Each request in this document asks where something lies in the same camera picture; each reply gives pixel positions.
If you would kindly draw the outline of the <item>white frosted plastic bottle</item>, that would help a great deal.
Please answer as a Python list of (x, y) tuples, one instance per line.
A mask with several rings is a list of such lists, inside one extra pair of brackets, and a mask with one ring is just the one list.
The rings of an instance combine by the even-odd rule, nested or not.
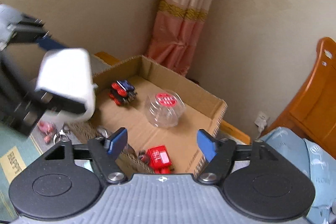
[(42, 59), (35, 90), (81, 106), (80, 110), (74, 110), (64, 102), (62, 106), (47, 110), (44, 120), (55, 123), (89, 120), (96, 103), (89, 53), (82, 48), (48, 51)]

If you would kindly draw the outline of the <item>pink keychain charm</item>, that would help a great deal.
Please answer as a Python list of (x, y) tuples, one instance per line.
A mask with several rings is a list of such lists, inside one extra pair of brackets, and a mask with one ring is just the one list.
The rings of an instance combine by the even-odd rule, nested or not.
[(51, 122), (40, 121), (37, 124), (38, 130), (42, 133), (46, 144), (56, 144), (63, 140), (68, 140), (71, 133), (67, 124), (64, 124), (61, 129), (56, 127), (56, 124)]

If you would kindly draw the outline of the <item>red cube toy truck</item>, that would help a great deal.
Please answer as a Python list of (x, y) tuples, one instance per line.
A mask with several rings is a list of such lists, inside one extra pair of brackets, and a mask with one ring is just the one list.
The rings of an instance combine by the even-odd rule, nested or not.
[(174, 170), (173, 163), (165, 145), (139, 151), (138, 159), (151, 168), (156, 174), (171, 174)]

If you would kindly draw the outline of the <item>blue black toy truck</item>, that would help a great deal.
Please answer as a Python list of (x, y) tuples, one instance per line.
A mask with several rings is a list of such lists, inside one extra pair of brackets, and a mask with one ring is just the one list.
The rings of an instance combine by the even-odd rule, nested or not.
[(110, 86), (109, 97), (117, 106), (125, 106), (137, 97), (135, 87), (127, 80), (117, 80)]

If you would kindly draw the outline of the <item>short clear jar red label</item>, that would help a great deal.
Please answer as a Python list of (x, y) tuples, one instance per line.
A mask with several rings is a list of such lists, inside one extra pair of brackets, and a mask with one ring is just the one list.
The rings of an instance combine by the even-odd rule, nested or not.
[(159, 128), (175, 127), (185, 110), (181, 97), (170, 90), (150, 94), (145, 101), (148, 122)]

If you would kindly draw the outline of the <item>patchwork table cloth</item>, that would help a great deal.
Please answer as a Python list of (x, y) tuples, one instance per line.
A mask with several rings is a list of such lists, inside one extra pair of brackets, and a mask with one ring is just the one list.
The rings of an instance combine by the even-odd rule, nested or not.
[[(90, 55), (90, 61), (92, 77), (110, 68), (110, 65), (102, 63), (94, 55)], [(60, 128), (66, 122), (52, 123)], [(9, 185), (12, 180), (52, 146), (53, 143), (44, 143), (41, 132), (36, 127), (26, 137), (1, 124), (1, 221), (11, 222), (17, 218), (9, 199)]]

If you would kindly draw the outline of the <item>brown cardboard box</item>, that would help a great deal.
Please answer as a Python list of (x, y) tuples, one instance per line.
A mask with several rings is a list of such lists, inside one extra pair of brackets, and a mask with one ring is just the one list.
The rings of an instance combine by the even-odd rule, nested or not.
[[(109, 96), (119, 80), (127, 80), (136, 92), (135, 100), (125, 106)], [(135, 151), (164, 145), (174, 173), (200, 173), (206, 160), (197, 145), (197, 132), (204, 129), (217, 135), (227, 109), (224, 100), (143, 56), (119, 62), (93, 81), (97, 89), (92, 118), (70, 124), (82, 143), (97, 137), (99, 127), (110, 133), (123, 127)]]

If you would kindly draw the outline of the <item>wooden headboard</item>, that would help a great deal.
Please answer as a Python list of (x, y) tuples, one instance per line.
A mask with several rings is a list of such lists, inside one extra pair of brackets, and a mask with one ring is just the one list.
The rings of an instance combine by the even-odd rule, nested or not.
[(262, 136), (278, 127), (292, 130), (317, 143), (335, 157), (336, 74), (335, 41), (324, 37), (317, 44), (315, 65), (297, 94)]

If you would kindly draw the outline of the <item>pink curtain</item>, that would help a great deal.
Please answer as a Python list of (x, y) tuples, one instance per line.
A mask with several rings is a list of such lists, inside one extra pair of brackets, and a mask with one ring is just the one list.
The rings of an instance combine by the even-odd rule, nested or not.
[(146, 57), (187, 75), (212, 0), (160, 0)]

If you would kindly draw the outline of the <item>white wall charger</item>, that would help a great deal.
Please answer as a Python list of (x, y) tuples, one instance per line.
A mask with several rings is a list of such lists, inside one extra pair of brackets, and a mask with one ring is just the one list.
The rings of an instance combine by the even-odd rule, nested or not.
[(257, 118), (254, 121), (254, 124), (258, 127), (259, 133), (262, 133), (268, 125), (269, 116), (264, 112), (259, 112)]

